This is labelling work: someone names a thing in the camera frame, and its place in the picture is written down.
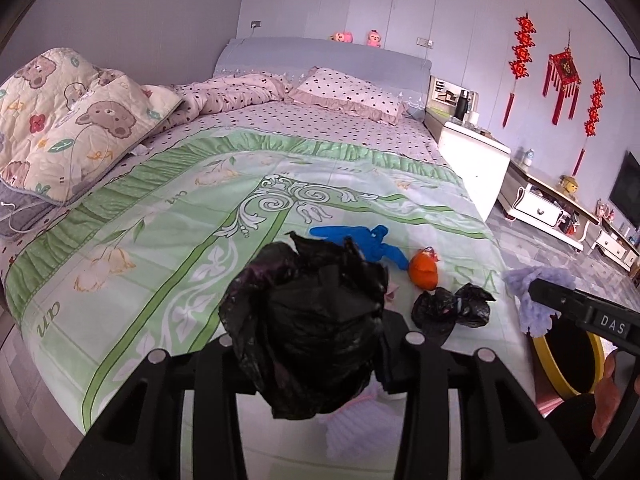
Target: gray wall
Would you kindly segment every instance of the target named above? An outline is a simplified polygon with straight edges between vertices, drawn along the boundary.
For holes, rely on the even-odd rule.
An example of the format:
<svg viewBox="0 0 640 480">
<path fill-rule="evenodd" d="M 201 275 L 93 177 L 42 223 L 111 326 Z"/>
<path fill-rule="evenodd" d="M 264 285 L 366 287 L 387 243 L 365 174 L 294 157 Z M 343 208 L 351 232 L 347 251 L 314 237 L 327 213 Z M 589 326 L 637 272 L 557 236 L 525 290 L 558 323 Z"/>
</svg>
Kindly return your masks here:
<svg viewBox="0 0 640 480">
<path fill-rule="evenodd" d="M 56 46 L 141 84 L 203 80 L 236 35 L 240 1 L 37 0 L 0 54 L 0 81 Z"/>
<path fill-rule="evenodd" d="M 610 13 L 606 16 L 603 0 L 585 1 L 612 30 L 625 34 Z M 508 62 L 513 59 L 515 19 L 526 11 L 538 30 L 531 51 L 534 62 L 530 77 L 517 84 L 511 119 L 503 129 L 514 83 Z M 578 196 L 589 207 L 598 197 L 608 197 L 625 150 L 640 155 L 640 92 L 628 76 L 628 56 L 578 0 L 242 0 L 238 37 L 250 34 L 251 20 L 262 20 L 256 36 L 327 38 L 345 29 L 357 43 L 375 28 L 385 48 L 428 55 L 433 75 L 479 92 L 481 126 L 514 150 L 533 148 L 534 165 L 553 176 L 574 168 L 586 140 L 591 82 L 602 75 L 607 94 L 598 134 L 589 139 L 578 174 Z M 548 55 L 564 49 L 569 28 L 583 85 L 574 120 L 567 119 L 566 101 L 560 123 L 553 126 L 557 93 L 543 98 L 542 87 Z M 432 39 L 433 50 L 416 45 L 418 36 Z M 628 37 L 623 40 L 630 43 Z"/>
</svg>

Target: bottle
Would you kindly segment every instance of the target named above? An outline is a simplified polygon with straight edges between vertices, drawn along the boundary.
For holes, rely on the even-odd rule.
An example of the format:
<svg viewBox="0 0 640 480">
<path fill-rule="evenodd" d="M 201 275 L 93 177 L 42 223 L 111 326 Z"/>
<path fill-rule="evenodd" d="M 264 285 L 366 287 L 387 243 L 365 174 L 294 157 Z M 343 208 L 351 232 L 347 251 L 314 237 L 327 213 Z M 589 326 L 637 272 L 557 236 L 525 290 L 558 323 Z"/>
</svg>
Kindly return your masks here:
<svg viewBox="0 0 640 480">
<path fill-rule="evenodd" d="M 524 166 L 527 166 L 529 168 L 532 162 L 533 162 L 533 150 L 529 148 L 526 152 L 524 152 L 522 163 Z"/>
<path fill-rule="evenodd" d="M 456 104 L 456 111 L 453 113 L 453 116 L 459 120 L 465 120 L 466 108 L 469 106 L 469 92 L 466 90 L 460 91 L 460 97 L 458 97 L 458 102 Z"/>
</svg>

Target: black plastic bag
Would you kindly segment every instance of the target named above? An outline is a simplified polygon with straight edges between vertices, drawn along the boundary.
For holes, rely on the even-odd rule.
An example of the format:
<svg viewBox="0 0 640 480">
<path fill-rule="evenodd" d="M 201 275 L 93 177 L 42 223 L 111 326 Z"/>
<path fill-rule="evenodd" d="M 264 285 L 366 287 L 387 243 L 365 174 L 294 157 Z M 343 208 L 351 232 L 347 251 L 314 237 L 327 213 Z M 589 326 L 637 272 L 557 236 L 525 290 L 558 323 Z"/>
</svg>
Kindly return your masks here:
<svg viewBox="0 0 640 480">
<path fill-rule="evenodd" d="M 369 384 L 388 273 L 344 247 L 289 234 L 234 278 L 220 319 L 274 418 L 331 413 Z"/>
<path fill-rule="evenodd" d="M 418 296 L 411 319 L 430 341 L 442 346 L 456 323 L 472 328 L 489 323 L 491 308 L 487 301 L 495 298 L 471 283 L 460 287 L 455 294 L 439 286 L 433 294 L 425 291 Z"/>
</svg>

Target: hand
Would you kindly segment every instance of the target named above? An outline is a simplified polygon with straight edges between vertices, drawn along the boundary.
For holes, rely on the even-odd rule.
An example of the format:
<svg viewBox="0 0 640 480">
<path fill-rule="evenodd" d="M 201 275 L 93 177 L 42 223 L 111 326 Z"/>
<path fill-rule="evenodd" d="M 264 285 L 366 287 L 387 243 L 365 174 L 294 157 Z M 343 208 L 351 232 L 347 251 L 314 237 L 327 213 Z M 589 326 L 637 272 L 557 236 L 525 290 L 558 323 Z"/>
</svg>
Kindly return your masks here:
<svg viewBox="0 0 640 480">
<path fill-rule="evenodd" d="M 597 438 L 602 438 L 609 429 L 609 425 L 616 414 L 622 394 L 613 382 L 613 371 L 616 369 L 616 353 L 613 351 L 604 361 L 604 377 L 595 388 L 596 413 L 593 415 L 591 429 Z M 640 396 L 640 376 L 634 384 L 636 394 Z"/>
</svg>

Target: black bottle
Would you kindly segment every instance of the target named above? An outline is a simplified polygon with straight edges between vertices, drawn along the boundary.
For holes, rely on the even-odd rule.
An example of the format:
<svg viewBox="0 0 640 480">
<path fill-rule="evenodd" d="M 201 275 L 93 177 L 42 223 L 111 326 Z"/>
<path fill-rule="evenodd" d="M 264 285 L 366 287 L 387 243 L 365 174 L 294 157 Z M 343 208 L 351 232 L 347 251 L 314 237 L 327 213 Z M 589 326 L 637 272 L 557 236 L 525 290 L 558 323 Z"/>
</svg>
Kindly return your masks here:
<svg viewBox="0 0 640 480">
<path fill-rule="evenodd" d="M 468 106 L 469 106 L 469 92 L 467 92 L 466 90 L 461 90 L 460 97 L 458 97 L 458 102 L 456 104 L 456 111 L 453 114 L 453 116 L 457 120 L 464 122 L 466 109 Z"/>
</svg>

